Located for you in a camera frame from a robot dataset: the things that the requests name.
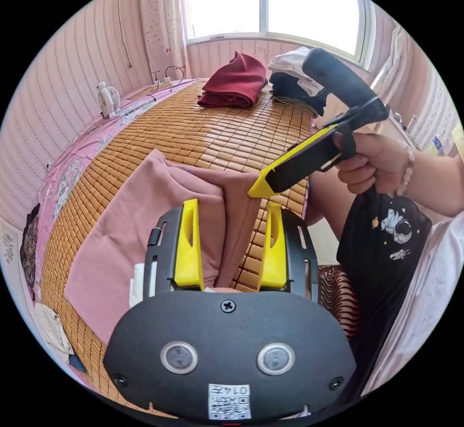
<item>desk fan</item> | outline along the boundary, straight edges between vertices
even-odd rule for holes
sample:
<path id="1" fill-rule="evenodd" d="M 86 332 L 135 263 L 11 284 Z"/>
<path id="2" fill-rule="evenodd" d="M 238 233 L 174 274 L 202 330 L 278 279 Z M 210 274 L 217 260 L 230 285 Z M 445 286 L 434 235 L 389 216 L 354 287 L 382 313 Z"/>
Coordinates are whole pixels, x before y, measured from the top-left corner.
<path id="1" fill-rule="evenodd" d="M 114 87 L 107 87 L 105 82 L 100 82 L 97 90 L 103 119 L 114 118 L 119 109 L 119 92 Z"/>

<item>wrist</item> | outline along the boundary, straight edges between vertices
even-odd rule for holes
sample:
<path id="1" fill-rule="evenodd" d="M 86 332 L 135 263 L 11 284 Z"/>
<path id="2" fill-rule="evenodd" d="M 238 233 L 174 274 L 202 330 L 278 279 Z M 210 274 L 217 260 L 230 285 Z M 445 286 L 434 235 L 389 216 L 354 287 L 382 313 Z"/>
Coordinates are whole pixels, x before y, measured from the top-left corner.
<path id="1" fill-rule="evenodd" d="M 414 163 L 416 161 L 416 153 L 411 147 L 405 147 L 402 153 L 404 155 L 404 163 L 402 164 L 400 185 L 396 189 L 397 196 L 404 196 L 406 194 L 414 174 Z"/>

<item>pink towel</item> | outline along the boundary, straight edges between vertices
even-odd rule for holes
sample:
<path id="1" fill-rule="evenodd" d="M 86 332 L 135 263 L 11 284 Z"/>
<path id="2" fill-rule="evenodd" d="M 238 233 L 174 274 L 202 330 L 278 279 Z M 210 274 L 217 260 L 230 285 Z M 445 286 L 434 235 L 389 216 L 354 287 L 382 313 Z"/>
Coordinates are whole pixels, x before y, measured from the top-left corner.
<path id="1" fill-rule="evenodd" d="M 166 161 L 152 151 L 119 189 L 72 262 L 65 296 L 105 344 L 129 310 L 134 265 L 145 261 L 151 229 L 184 201 L 198 198 L 205 286 L 229 286 L 260 208 L 247 190 L 256 176 Z"/>

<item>bracelet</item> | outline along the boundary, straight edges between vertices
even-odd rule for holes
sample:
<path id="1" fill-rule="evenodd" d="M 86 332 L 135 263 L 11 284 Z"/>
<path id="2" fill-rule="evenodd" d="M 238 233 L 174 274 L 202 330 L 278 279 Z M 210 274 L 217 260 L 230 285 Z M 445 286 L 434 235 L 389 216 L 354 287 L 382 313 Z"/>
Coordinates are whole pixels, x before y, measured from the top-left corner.
<path id="1" fill-rule="evenodd" d="M 406 150 L 407 150 L 407 155 L 409 157 L 409 161 L 407 163 L 407 168 L 405 171 L 405 175 L 403 177 L 403 183 L 398 187 L 398 190 L 396 191 L 397 196 L 402 196 L 406 192 L 407 185 L 409 181 L 411 180 L 411 176 L 414 170 L 414 161 L 416 160 L 416 155 L 414 154 L 412 148 L 406 147 Z"/>

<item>dark red cloth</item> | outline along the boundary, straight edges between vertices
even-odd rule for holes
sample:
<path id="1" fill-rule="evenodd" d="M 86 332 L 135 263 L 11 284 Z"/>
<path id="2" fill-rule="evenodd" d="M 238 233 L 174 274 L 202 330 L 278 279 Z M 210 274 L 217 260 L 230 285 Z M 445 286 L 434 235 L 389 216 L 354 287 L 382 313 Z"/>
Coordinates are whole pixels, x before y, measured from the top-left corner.
<path id="1" fill-rule="evenodd" d="M 204 85 L 198 105 L 248 108 L 256 103 L 266 84 L 266 68 L 256 58 L 236 51 L 229 64 L 219 68 Z"/>

